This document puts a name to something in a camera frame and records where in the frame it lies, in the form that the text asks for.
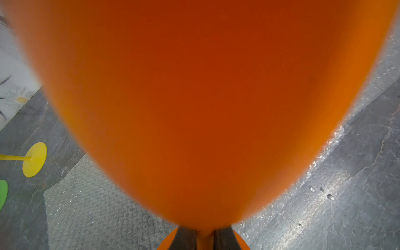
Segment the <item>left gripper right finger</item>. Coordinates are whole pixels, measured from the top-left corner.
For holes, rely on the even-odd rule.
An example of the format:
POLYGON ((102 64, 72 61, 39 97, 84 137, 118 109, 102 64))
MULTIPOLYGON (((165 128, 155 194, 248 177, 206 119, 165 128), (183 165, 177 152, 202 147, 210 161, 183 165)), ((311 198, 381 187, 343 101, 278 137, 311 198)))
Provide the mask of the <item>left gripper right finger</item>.
POLYGON ((218 229, 214 232, 214 250, 241 250, 232 227, 218 229))

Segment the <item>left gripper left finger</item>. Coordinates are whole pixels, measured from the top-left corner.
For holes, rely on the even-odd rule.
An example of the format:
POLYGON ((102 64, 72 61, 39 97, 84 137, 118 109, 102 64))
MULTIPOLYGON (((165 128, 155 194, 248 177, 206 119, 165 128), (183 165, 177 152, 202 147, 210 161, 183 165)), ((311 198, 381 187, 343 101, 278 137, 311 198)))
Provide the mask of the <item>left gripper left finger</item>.
POLYGON ((179 227, 168 250, 196 250, 197 231, 179 227))

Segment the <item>orange glass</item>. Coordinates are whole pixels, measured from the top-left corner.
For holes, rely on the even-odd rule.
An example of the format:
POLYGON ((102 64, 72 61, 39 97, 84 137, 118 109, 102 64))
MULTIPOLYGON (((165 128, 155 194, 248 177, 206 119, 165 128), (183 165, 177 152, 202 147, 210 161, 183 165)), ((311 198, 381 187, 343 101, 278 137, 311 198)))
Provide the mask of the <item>orange glass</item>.
POLYGON ((399 1, 1 1, 77 142, 162 218, 214 232, 309 166, 399 1))

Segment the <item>yellow glass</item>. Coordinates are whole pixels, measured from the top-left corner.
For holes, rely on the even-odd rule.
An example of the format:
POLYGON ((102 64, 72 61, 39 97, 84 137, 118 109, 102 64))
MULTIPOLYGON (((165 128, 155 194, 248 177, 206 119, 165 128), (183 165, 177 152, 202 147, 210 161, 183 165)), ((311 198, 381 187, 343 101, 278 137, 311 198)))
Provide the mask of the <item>yellow glass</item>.
POLYGON ((27 178, 36 176, 43 168, 47 159, 47 145, 43 142, 34 144, 26 156, 11 156, 1 154, 1 161, 21 161, 23 174, 27 178))

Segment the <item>green plastic wine glass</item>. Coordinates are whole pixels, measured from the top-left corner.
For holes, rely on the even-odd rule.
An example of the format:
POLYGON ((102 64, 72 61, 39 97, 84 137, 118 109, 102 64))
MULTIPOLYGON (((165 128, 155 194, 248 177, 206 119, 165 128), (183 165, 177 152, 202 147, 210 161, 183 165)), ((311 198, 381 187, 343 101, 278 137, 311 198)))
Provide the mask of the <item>green plastic wine glass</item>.
POLYGON ((6 180, 0 180, 0 210, 2 210, 7 196, 8 196, 9 186, 6 180))

